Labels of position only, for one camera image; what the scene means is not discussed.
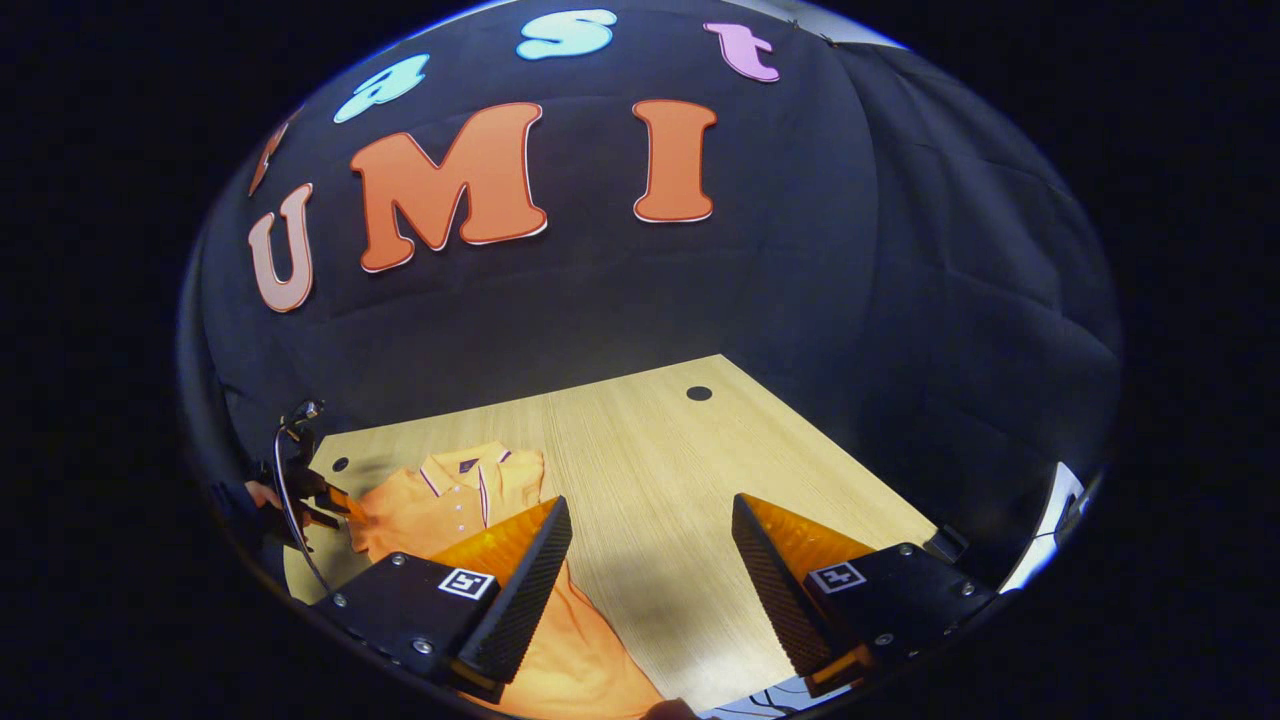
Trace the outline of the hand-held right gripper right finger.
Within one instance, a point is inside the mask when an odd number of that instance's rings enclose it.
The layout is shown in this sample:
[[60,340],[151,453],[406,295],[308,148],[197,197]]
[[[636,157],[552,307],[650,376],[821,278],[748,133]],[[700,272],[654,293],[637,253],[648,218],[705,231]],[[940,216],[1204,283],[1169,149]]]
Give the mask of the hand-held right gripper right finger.
[[918,544],[873,550],[746,493],[733,497],[731,533],[785,656],[813,696],[901,673],[997,598]]

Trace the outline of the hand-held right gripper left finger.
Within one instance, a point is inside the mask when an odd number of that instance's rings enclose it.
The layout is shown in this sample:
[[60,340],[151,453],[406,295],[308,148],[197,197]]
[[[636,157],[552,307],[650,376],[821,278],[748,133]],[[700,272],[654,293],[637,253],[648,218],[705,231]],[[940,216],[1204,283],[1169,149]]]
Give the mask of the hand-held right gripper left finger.
[[430,557],[396,551],[312,603],[324,626],[444,691],[498,703],[573,538],[556,496]]

